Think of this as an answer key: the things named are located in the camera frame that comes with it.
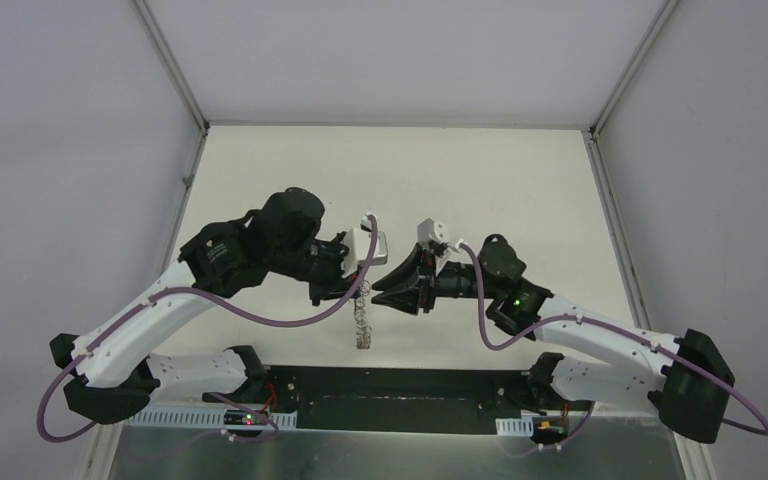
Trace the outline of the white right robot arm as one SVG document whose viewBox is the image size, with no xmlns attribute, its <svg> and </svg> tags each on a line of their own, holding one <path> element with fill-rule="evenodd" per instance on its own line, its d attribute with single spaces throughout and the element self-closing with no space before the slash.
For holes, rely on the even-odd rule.
<svg viewBox="0 0 768 480">
<path fill-rule="evenodd" d="M 673 432 L 714 443 L 725 424 L 735 377 L 707 334 L 681 336 L 623 327 L 527 280 L 526 265 L 499 234 L 467 263 L 451 262 L 451 247 L 418 242 L 409 257 L 372 286 L 373 304 L 410 315 L 430 312 L 437 299 L 476 299 L 482 339 L 493 324 L 511 338 L 541 341 L 584 354 L 545 352 L 527 371 L 537 409 L 561 402 L 601 402 L 654 414 Z"/>
</svg>

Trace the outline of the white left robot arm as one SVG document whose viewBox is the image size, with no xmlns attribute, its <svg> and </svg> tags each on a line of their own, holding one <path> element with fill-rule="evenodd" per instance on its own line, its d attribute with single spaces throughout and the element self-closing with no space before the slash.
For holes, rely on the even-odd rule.
<svg viewBox="0 0 768 480">
<path fill-rule="evenodd" d="M 107 425 L 163 400 L 257 402 L 267 374 L 253 347 L 184 357 L 158 348 L 208 310 L 232 311 L 236 294 L 272 274 L 304 283 L 318 313 L 278 321 L 244 312 L 245 320 L 295 329 L 337 313 L 359 294 L 369 269 L 386 262 L 387 244 L 373 214 L 323 240 L 324 214 L 322 201 L 303 188 L 274 193 L 241 218 L 205 225 L 117 317 L 83 335 L 56 336 L 50 344 L 61 371 L 56 386 L 68 408 Z"/>
</svg>

